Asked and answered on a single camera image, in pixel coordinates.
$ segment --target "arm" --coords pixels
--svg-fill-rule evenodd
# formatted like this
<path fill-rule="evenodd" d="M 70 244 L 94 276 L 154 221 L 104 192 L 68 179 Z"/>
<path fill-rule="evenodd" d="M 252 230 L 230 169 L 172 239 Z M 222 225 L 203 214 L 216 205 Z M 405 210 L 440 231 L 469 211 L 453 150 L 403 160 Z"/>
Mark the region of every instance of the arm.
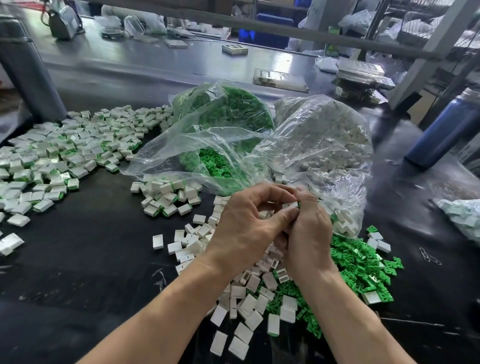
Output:
<path fill-rule="evenodd" d="M 299 213 L 289 208 L 260 220 L 258 211 L 296 201 L 293 193 L 291 187 L 261 184 L 234 194 L 205 252 L 78 364 L 177 363 L 225 287 L 254 265 Z"/>
<path fill-rule="evenodd" d="M 288 273 L 312 308 L 339 364 L 415 363 L 375 313 L 343 281 L 330 256 L 332 224 L 315 196 L 297 192 L 300 214 L 291 234 L 276 239 Z"/>

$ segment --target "plastic bag with green pieces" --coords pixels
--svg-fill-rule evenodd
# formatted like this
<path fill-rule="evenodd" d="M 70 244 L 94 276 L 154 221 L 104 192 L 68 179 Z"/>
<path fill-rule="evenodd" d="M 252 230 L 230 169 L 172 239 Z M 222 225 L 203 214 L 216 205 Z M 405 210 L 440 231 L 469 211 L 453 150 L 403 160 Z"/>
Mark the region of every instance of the plastic bag with green pieces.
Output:
<path fill-rule="evenodd" d="M 242 158 L 274 128 L 268 107 L 255 95 L 228 83 L 204 84 L 172 101 L 174 123 L 147 143 L 124 174 L 158 174 L 198 182 L 230 195 L 259 178 Z"/>

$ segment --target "blue cylinder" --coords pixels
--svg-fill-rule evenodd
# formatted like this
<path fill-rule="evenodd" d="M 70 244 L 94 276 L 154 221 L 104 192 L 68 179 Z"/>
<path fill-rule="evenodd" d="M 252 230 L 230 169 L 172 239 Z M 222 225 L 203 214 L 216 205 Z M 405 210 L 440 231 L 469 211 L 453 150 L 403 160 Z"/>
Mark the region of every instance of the blue cylinder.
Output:
<path fill-rule="evenodd" d="M 475 136 L 480 125 L 480 93 L 470 88 L 450 101 L 438 118 L 423 133 L 405 159 L 428 169 L 461 138 Z"/>

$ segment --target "metal table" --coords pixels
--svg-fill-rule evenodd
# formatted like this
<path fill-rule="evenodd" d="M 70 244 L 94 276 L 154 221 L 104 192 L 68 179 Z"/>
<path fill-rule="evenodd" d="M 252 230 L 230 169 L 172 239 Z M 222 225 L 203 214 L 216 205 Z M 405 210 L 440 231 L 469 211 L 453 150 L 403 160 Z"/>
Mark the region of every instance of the metal table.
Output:
<path fill-rule="evenodd" d="M 107 43 L 106 51 L 100 52 L 100 40 L 79 37 L 56 46 L 46 34 L 39 34 L 40 52 L 48 59 L 68 109 L 162 105 L 169 95 L 211 80 L 228 67 L 240 77 L 237 67 L 250 70 L 258 67 L 255 62 L 314 74 L 315 78 L 306 77 L 311 93 L 332 91 L 332 76 L 312 71 L 312 59 L 305 56 L 262 49 L 228 64 L 216 61 L 216 68 L 211 66 L 212 58 L 222 56 L 208 52 L 216 43 L 192 42 L 199 46 L 191 46 L 183 56 L 181 50 L 162 53 L 163 45 L 154 51 L 156 47 L 137 42 Z M 185 54 L 195 55 L 192 49 L 197 47 L 206 57 L 210 54 L 209 61 L 191 58 L 198 60 L 190 61 L 191 71 L 210 73 L 207 76 L 180 74 L 175 72 L 179 66 L 165 62 L 187 64 L 190 58 Z M 111 62 L 115 54 L 125 63 Z M 154 55 L 157 66 L 151 59 Z M 283 95 L 299 95 L 248 83 L 242 86 L 270 104 Z M 430 199 L 479 198 L 480 184 L 449 156 L 429 171 L 418 172 L 402 158 L 420 136 L 419 129 L 392 114 L 386 104 L 351 106 L 369 121 L 375 148 L 363 226 L 378 227 L 405 266 L 392 278 L 395 301 L 374 309 L 419 363 L 478 363 L 479 337 L 474 331 L 478 316 L 472 302 L 480 297 L 479 251 Z M 151 237 L 163 233 L 171 241 L 174 230 L 191 222 L 192 215 L 147 217 L 140 207 L 142 198 L 129 192 L 131 181 L 96 170 L 82 179 L 80 191 L 68 194 L 52 211 L 35 215 L 24 228 L 2 226 L 4 234 L 17 232 L 26 241 L 9 257 L 0 257 L 0 265 L 13 265 L 0 275 L 2 362 L 73 363 L 158 293 L 154 272 L 163 268 L 168 283 L 175 278 L 174 259 L 165 250 L 153 251 Z M 202 193 L 195 213 L 210 213 L 212 202 L 213 196 Z M 425 262 L 419 247 L 442 265 Z M 235 321 L 225 320 L 220 329 L 231 335 L 235 326 Z M 229 353 L 222 359 L 209 353 L 215 330 L 204 320 L 181 362 L 237 362 Z M 254 333 L 245 362 L 258 358 L 272 363 L 333 362 L 326 341 L 314 339 L 303 323 L 282 322 L 281 335 L 272 338 L 264 321 Z"/>

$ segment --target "metal frame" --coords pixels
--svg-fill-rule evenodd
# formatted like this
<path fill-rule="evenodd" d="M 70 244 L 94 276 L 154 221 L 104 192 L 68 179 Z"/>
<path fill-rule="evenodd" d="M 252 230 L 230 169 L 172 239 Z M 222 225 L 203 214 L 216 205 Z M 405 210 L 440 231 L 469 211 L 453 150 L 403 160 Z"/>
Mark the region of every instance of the metal frame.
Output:
<path fill-rule="evenodd" d="M 466 19 L 470 19 L 478 6 L 478 0 L 455 0 L 423 50 L 440 54 L 441 58 L 446 57 L 465 30 Z M 415 60 L 403 81 L 395 87 L 390 95 L 388 100 L 390 107 L 395 109 L 409 95 L 419 92 L 433 76 L 439 64 L 437 61 Z"/>
<path fill-rule="evenodd" d="M 439 61 L 444 57 L 444 54 L 437 52 L 436 50 L 425 50 L 408 46 L 380 43 L 373 40 L 359 39 L 350 36 L 340 36 L 336 34 L 329 34 L 327 32 L 300 29 L 287 25 L 266 23 L 253 19 L 236 18 L 233 16 L 216 14 L 211 12 L 203 12 L 193 9 L 170 8 L 163 6 L 161 0 L 93 0 L 91 2 L 101 2 L 102 4 L 106 5 L 119 6 L 122 8 L 135 9 L 146 12 L 154 12 L 174 18 L 191 19 L 209 24 L 244 28 L 258 32 L 271 33 L 279 36 L 290 36 L 314 42 L 323 42 L 344 47 L 374 50 L 377 52 L 389 53 L 402 57 L 413 57 L 431 61 Z"/>

